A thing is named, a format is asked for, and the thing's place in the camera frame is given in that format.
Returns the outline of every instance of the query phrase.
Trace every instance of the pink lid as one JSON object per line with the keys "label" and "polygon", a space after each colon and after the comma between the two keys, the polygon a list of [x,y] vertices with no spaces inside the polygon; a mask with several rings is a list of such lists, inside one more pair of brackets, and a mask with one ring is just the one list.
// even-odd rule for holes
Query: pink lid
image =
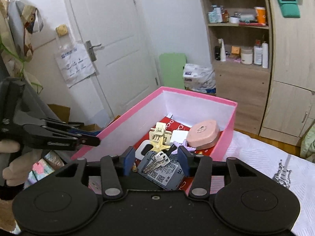
{"label": "pink lid", "polygon": [[194,125],[188,132],[187,142],[191,147],[198,147],[215,140],[220,129],[215,120],[207,120]]}

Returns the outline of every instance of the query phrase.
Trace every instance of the purple starfish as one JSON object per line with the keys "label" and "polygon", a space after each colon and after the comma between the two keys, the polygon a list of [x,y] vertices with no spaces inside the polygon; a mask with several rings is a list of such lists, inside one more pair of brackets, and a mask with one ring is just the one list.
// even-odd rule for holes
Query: purple starfish
{"label": "purple starfish", "polygon": [[183,143],[178,143],[178,142],[174,141],[174,145],[176,145],[177,149],[175,151],[172,151],[172,154],[177,154],[177,150],[178,150],[179,146],[181,146],[181,145],[184,146],[187,149],[187,151],[189,151],[189,152],[196,151],[196,148],[189,147],[187,145],[187,140],[186,139],[183,141]]}

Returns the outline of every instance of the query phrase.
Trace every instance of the yellow starfish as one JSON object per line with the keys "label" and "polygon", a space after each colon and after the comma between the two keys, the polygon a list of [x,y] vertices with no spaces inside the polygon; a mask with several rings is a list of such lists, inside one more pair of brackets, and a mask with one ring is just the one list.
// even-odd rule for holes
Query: yellow starfish
{"label": "yellow starfish", "polygon": [[151,145],[153,145],[153,148],[151,149],[151,151],[155,151],[157,153],[161,152],[162,150],[165,149],[169,149],[170,146],[169,145],[163,145],[163,137],[160,137],[160,140],[158,143],[154,142],[154,141],[150,141]]}

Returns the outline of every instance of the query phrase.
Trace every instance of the white bottle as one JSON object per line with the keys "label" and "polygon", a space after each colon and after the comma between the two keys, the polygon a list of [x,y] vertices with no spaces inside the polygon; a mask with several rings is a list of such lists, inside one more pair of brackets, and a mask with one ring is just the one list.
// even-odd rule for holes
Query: white bottle
{"label": "white bottle", "polygon": [[218,22],[219,22],[219,23],[222,23],[222,22],[223,22],[223,18],[222,18],[221,7],[216,7],[215,10],[216,10],[216,12],[217,12]]}
{"label": "white bottle", "polygon": [[223,39],[218,39],[219,44],[221,44],[221,51],[220,51],[220,57],[221,57],[221,62],[226,61],[226,54],[225,54],[225,46],[224,46],[224,41]]}
{"label": "white bottle", "polygon": [[262,67],[263,68],[268,68],[268,60],[269,60],[268,43],[264,42],[262,44]]}
{"label": "white bottle", "polygon": [[262,47],[254,46],[254,64],[262,64]]}

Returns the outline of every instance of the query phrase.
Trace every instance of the orange cup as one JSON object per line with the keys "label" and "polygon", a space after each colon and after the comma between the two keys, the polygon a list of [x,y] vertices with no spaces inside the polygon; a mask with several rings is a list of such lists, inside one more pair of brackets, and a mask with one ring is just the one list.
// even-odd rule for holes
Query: orange cup
{"label": "orange cup", "polygon": [[257,13],[258,23],[266,25],[266,8],[265,7],[255,7]]}

